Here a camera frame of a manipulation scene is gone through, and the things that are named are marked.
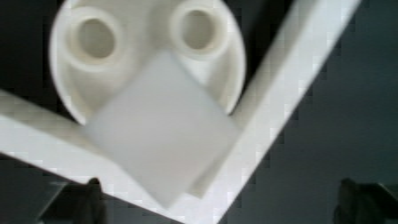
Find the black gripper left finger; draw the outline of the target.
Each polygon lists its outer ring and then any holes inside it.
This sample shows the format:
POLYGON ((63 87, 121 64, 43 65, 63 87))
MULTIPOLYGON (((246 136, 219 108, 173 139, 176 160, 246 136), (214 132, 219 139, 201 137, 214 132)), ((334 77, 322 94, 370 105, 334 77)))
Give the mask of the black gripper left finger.
POLYGON ((47 206, 38 224, 107 224, 107 206, 100 180, 68 184, 47 206))

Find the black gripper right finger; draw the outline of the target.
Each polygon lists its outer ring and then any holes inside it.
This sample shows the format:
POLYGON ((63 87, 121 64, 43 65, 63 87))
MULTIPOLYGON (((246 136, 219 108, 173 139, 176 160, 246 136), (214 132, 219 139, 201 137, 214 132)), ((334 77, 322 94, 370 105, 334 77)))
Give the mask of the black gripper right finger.
POLYGON ((333 223, 398 224, 398 184, 341 180, 333 223))

